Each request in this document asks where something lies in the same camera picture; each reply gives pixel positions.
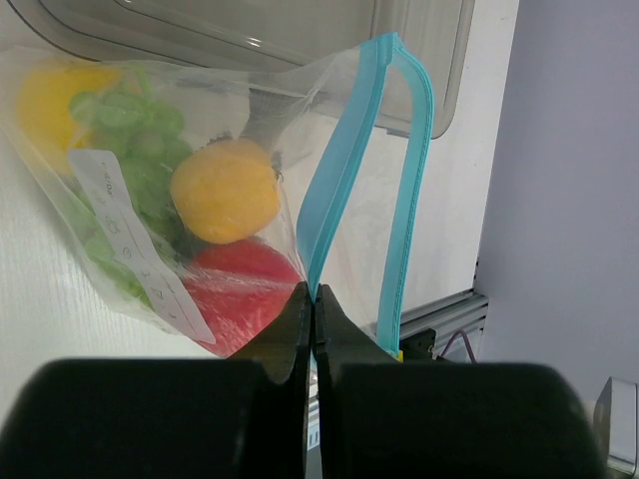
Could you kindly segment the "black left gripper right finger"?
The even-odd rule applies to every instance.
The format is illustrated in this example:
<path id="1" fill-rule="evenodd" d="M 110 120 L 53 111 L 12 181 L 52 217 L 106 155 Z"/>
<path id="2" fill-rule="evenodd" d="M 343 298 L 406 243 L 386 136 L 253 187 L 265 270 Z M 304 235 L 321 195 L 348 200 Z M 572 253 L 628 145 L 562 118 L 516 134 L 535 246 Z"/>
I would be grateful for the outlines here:
<path id="1" fill-rule="evenodd" d="M 528 363 L 400 362 L 328 286 L 314 313 L 326 478 L 602 478 L 568 382 Z"/>

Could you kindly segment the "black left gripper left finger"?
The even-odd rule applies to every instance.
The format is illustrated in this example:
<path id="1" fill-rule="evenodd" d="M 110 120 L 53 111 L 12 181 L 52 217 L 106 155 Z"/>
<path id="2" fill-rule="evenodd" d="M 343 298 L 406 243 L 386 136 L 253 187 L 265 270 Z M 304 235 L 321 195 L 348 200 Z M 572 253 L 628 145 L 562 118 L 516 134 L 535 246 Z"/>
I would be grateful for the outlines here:
<path id="1" fill-rule="evenodd" d="M 226 359 L 73 358 L 41 367 L 1 431 L 5 478 L 302 478 L 312 301 Z"/>

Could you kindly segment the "red toy tomato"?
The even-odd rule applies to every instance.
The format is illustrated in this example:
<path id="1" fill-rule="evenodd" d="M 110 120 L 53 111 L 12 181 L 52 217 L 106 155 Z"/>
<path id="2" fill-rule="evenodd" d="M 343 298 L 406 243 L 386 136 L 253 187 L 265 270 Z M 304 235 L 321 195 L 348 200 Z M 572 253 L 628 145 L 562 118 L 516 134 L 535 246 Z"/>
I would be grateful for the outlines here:
<path id="1" fill-rule="evenodd" d="M 259 239 L 203 249 L 183 278 L 216 340 L 199 344 L 216 356 L 231 356 L 282 312 L 302 280 L 283 254 Z"/>

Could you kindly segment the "clear zip top bag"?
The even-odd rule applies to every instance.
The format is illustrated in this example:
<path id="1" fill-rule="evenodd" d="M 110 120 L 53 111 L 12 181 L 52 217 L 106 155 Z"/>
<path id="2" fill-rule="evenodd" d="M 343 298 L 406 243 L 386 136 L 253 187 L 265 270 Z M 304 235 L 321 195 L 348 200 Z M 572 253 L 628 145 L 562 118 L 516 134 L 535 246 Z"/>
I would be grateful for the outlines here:
<path id="1" fill-rule="evenodd" d="M 297 285 L 397 354 L 434 124 L 395 34 L 280 73 L 1 54 L 1 127 L 119 311 L 228 357 Z"/>

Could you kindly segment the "orange toy fruit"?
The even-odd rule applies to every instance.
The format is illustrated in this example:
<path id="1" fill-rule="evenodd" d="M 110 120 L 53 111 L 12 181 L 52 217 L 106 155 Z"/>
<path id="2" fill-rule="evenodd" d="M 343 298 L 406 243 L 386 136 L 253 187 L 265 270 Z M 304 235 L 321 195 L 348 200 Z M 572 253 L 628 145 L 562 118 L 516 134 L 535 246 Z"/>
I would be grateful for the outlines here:
<path id="1" fill-rule="evenodd" d="M 217 141 L 190 155 L 175 169 L 170 194 L 187 229 L 215 244 L 253 236 L 281 207 L 269 153 L 246 139 Z"/>

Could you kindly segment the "green toy grapes bunch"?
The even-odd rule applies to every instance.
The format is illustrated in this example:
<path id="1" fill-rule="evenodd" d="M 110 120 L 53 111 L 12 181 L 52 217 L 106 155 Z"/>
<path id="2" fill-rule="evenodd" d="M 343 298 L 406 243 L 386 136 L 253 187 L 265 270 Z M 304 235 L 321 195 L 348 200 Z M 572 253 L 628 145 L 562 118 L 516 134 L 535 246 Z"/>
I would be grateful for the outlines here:
<path id="1" fill-rule="evenodd" d="M 67 67 L 62 85 L 78 148 L 115 154 L 134 213 L 161 259 L 175 264 L 186 240 L 169 193 L 171 176 L 193 149 L 171 85 L 148 69 Z"/>

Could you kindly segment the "grey toy fish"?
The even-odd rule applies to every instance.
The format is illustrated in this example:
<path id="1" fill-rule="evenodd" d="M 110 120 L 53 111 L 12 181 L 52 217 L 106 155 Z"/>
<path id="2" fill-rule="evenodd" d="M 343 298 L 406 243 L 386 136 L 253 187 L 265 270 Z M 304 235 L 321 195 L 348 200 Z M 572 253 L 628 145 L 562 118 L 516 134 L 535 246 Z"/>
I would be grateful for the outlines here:
<path id="1" fill-rule="evenodd" d="M 269 153 L 272 167 L 279 172 L 282 168 L 282 151 L 277 148 L 277 142 L 307 105 L 305 98 L 250 89 L 249 118 L 240 137 L 256 143 Z"/>

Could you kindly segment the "yellow toy lemon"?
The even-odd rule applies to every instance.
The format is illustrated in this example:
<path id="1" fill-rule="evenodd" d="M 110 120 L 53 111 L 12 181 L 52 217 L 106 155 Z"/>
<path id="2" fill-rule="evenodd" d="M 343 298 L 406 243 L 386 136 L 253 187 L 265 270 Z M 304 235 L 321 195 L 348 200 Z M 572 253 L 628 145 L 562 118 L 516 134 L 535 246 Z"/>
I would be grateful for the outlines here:
<path id="1" fill-rule="evenodd" d="M 16 101 L 18 123 L 58 175 L 72 175 L 68 151 L 87 146 L 86 139 L 77 135 L 80 124 L 69 110 L 71 100 L 79 93 L 99 93 L 120 78 L 121 74 L 111 68 L 77 64 L 47 65 L 26 76 Z"/>

